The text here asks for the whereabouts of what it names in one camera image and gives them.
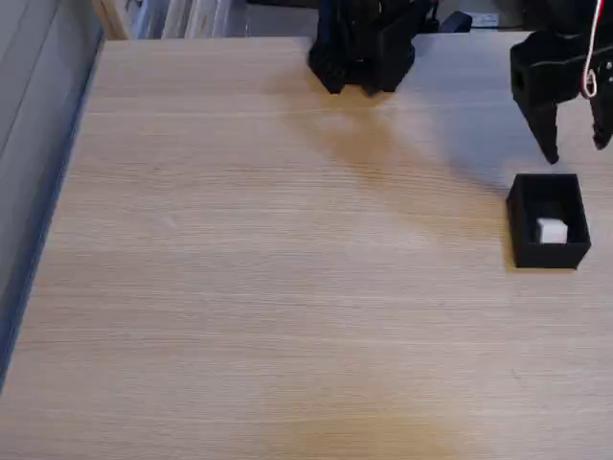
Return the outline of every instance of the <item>wooden table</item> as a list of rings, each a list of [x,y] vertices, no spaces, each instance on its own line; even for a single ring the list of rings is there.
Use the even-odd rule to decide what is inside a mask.
[[[393,96],[296,39],[107,43],[0,399],[2,459],[609,459],[613,157],[549,167],[522,34],[423,36]],[[514,175],[575,172],[578,272],[511,267]]]

